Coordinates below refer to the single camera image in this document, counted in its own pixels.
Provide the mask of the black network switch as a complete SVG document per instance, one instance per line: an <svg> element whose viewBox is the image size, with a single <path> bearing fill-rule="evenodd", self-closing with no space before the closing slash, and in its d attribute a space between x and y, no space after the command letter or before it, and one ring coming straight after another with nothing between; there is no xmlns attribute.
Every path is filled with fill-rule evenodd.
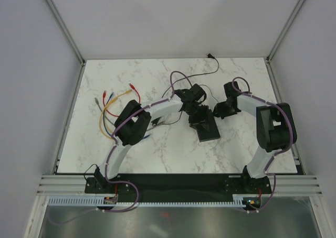
<svg viewBox="0 0 336 238"><path fill-rule="evenodd" d="M200 142L206 142L210 140L220 139L218 127L216 125L212 110L209 109L209 124L211 125L210 131L203 131L200 127L197 128L197 135Z"/></svg>

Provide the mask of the black power adapter brick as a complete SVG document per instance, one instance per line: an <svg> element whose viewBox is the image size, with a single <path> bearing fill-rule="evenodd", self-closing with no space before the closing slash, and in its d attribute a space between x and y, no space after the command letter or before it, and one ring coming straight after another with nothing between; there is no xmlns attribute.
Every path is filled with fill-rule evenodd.
<svg viewBox="0 0 336 238"><path fill-rule="evenodd" d="M154 120L151 122L152 126L156 126L156 125L158 125L160 119L161 119L160 117L154 119Z"/></svg>

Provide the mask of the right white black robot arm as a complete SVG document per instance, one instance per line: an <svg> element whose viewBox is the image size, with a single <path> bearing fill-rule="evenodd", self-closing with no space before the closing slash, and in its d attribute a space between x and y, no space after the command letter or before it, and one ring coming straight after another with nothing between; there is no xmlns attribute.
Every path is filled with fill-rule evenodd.
<svg viewBox="0 0 336 238"><path fill-rule="evenodd" d="M241 91L236 80L224 84L224 91L227 100L215 105L215 117L224 119L244 111L256 119L258 148L239 179L242 191L252 193L269 183L267 172L271 164L297 141L291 108L287 103L261 99L249 90Z"/></svg>

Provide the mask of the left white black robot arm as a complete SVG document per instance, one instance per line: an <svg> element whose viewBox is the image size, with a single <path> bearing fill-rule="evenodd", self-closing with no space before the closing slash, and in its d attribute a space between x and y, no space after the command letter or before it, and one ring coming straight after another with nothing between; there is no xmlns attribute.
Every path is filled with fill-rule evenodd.
<svg viewBox="0 0 336 238"><path fill-rule="evenodd" d="M104 163L95 169L93 177L86 179L85 193L109 193L114 189L119 168L130 148L143 140L149 124L174 112L185 112L188 123L195 129L200 142L220 138L212 111L202 102L207 98L198 84L190 89L173 91L171 97L151 102L146 106L130 101L115 122L111 134L115 146Z"/></svg>

